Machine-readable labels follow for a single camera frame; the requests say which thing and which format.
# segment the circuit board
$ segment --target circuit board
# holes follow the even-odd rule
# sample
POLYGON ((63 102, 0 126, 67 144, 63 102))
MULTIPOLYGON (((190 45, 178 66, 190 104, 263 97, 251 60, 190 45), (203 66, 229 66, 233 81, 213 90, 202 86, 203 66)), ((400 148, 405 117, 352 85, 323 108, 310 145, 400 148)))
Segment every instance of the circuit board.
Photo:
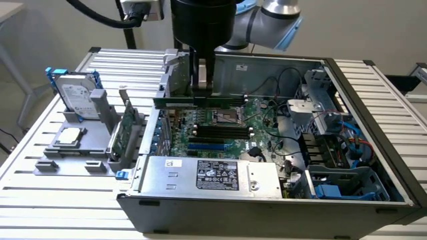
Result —
POLYGON ((130 101, 126 102, 126 109, 119 125, 119 131, 113 145, 113 150, 118 157, 126 154, 135 121, 135 110, 130 101))
POLYGON ((274 128, 274 111, 269 112, 269 100, 253 98, 241 106, 229 110, 177 110, 173 122, 173 144, 171 153, 174 157, 199 157, 199 158, 222 158, 222 159, 241 159, 249 161, 259 161, 258 158, 249 155, 249 150, 254 147, 262 149, 267 161, 271 162, 271 145, 278 143, 278 139, 270 136, 265 128, 273 134, 279 134, 278 128, 274 128), (191 138, 195 136, 195 125, 202 127, 235 127, 242 129, 251 129, 251 134, 247 139, 223 138, 225 148, 221 150, 198 149, 189 155, 189 146, 191 145, 191 138))

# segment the connector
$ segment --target connector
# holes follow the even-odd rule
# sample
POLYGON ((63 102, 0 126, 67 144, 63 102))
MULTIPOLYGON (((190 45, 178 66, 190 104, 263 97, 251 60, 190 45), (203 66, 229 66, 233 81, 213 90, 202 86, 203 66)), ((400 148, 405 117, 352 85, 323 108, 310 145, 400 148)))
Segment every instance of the connector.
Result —
POLYGON ((262 157, 263 162, 265 162, 265 163, 267 162, 266 156, 265 156, 265 154, 263 154, 263 150, 262 150, 258 146, 253 147, 251 150, 247 152, 247 154, 249 154, 253 158, 262 157))
POLYGON ((127 14, 129 20, 138 20, 139 26, 142 26, 143 21, 147 21, 150 11, 151 11, 153 5, 149 2, 142 3, 133 3, 131 8, 127 14))

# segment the white wall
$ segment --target white wall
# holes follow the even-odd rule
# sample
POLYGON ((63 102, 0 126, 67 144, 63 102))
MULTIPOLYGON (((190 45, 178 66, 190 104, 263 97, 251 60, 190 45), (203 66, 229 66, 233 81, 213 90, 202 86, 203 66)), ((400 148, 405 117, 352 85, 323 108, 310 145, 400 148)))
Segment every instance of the white wall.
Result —
MULTIPOLYGON (((45 76, 49 66, 74 70, 93 46, 127 47, 123 31, 87 18, 65 0, 7 2, 26 3, 26 10, 7 21, 0 41, 30 82, 49 81, 45 76)), ((119 19, 114 0, 83 2, 99 13, 119 19)))
POLYGON ((305 22, 286 54, 374 60, 388 74, 408 74, 416 62, 427 62, 426 0, 299 0, 299 5, 305 22))

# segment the warning label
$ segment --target warning label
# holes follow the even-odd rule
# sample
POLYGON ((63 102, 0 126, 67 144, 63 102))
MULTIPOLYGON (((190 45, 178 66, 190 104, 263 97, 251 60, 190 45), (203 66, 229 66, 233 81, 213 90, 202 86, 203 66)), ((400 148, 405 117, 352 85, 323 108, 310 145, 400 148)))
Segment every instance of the warning label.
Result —
POLYGON ((195 186, 205 190, 239 191, 238 162, 199 160, 195 186))

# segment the hard drive label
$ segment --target hard drive label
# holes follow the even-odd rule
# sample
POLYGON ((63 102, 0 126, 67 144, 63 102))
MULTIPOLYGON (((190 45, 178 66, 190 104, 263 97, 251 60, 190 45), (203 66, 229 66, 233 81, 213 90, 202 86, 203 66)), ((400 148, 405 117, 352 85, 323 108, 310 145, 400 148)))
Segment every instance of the hard drive label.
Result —
POLYGON ((70 101, 71 108, 77 114, 85 119, 99 118, 95 104, 91 100, 91 92, 85 86, 63 84, 62 89, 66 94, 66 98, 70 101))
POLYGON ((239 191, 238 162, 199 160, 195 186, 205 190, 239 191))

